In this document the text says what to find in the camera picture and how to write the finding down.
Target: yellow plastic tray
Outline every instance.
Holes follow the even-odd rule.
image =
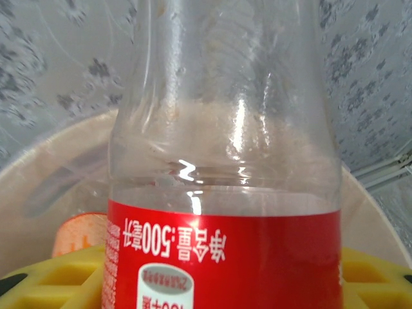
[[[100,309],[103,260],[99,246],[16,270],[2,279],[0,308]],[[412,270],[348,248],[342,263],[344,309],[412,309]]]

